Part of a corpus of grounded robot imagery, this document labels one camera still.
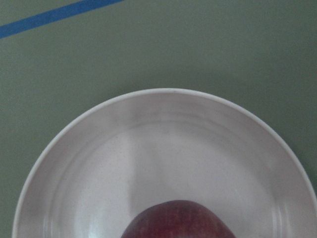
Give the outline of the red apple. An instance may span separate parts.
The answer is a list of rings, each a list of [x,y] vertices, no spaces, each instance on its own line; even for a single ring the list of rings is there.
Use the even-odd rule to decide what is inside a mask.
[[[225,223],[205,206],[174,200],[152,206],[137,215],[123,238],[233,238]]]

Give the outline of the pink plate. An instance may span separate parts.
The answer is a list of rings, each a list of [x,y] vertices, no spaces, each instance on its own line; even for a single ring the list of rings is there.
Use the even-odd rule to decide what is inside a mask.
[[[238,238],[314,238],[317,199],[284,140],[244,108],[185,89],[124,94],[41,153],[14,238],[118,238],[153,205],[198,202]]]

